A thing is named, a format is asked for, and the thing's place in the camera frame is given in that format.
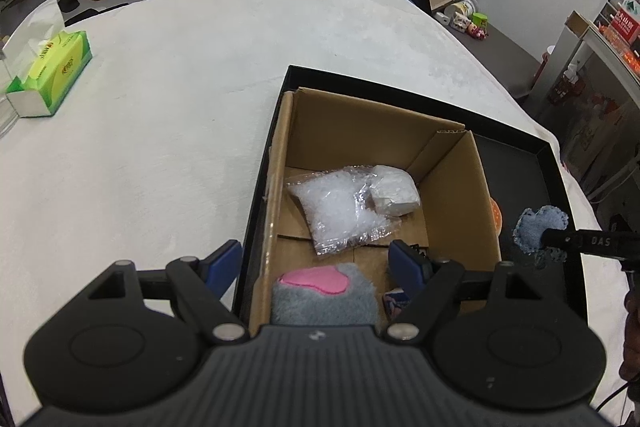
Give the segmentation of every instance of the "blue gripper pad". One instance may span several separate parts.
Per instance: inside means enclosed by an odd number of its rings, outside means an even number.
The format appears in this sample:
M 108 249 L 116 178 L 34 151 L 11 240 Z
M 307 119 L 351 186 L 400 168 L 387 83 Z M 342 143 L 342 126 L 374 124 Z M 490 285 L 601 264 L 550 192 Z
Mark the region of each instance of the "blue gripper pad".
M 242 245 L 230 239 L 214 253 L 200 261 L 200 277 L 213 295 L 220 299 L 240 275 Z
M 389 245 L 388 263 L 391 276 L 410 299 L 418 295 L 433 276 L 429 259 L 399 239 Z

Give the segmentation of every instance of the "orange round object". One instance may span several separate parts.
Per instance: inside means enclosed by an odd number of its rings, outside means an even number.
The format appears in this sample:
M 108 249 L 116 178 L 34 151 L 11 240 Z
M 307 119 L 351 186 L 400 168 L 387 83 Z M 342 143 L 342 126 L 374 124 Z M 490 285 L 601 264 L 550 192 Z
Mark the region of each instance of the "orange round object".
M 494 198 L 489 199 L 491 200 L 491 210 L 494 211 L 495 233 L 500 235 L 500 231 L 502 230 L 502 213 Z

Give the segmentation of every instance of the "black tray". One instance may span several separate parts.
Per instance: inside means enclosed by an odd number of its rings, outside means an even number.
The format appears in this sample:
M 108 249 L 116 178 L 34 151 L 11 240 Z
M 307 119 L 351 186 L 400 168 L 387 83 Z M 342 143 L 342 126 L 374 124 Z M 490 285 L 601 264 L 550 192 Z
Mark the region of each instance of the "black tray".
M 537 269 L 533 266 L 532 256 L 522 253 L 511 235 L 525 208 L 537 210 L 544 204 L 553 204 L 564 210 L 569 215 L 569 229 L 574 230 L 569 200 L 548 142 L 480 114 L 419 94 L 341 74 L 290 66 L 271 120 L 244 236 L 244 257 L 233 307 L 242 321 L 248 323 L 254 283 L 260 267 L 268 151 L 282 94 L 299 87 L 356 96 L 463 123 L 474 133 L 489 192 L 502 212 L 503 226 L 499 238 L 502 259 L 527 266 L 539 284 L 567 302 L 586 320 L 587 302 L 580 256 L 570 257 L 562 264 L 547 259 L 546 267 Z

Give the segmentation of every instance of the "white blanket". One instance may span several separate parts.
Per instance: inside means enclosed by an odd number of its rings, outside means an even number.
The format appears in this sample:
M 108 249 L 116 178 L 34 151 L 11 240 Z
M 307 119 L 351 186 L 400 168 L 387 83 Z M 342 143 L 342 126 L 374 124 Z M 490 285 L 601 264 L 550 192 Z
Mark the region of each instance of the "white blanket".
M 407 0 L 149 0 L 78 23 L 94 59 L 52 118 L 0 140 L 0 371 L 16 420 L 38 402 L 31 333 L 116 259 L 141 269 L 242 239 L 290 64 L 399 87 L 548 140 L 507 91 Z M 578 228 L 597 227 L 563 172 Z M 591 327 L 620 384 L 626 282 L 584 257 Z M 623 397 L 607 411 L 614 421 Z

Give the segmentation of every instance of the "bottle label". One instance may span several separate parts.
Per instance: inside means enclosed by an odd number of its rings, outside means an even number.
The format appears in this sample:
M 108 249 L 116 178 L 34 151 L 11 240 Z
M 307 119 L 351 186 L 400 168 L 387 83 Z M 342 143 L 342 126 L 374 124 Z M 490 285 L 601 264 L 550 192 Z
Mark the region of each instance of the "bottle label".
M 632 44 L 640 32 L 640 3 L 636 0 L 624 0 L 613 17 L 611 26 L 628 44 Z

